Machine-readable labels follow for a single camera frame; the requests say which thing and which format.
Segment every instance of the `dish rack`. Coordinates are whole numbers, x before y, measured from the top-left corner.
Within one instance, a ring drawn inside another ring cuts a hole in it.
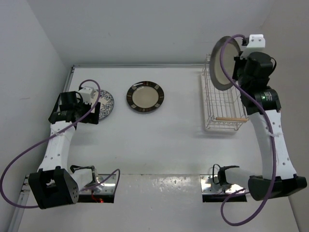
[[[241,102],[240,92],[233,86],[228,90],[217,90],[210,79],[210,54],[202,70],[202,91],[207,131],[238,131],[247,122],[247,112]]]

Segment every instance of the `gray plate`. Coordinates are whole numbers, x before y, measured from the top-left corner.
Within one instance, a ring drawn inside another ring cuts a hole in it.
[[[222,83],[220,83],[215,73],[216,56],[220,55],[221,47],[229,38],[230,36],[224,36],[216,43],[216,45],[213,47],[213,50],[211,52],[211,59],[209,61],[209,72],[211,76],[211,82],[214,85],[214,87],[218,90],[227,90],[233,86],[231,82],[227,85],[223,85]],[[237,49],[237,51],[240,52],[240,47],[238,43],[236,42],[236,40],[232,39],[230,44],[232,44]]]

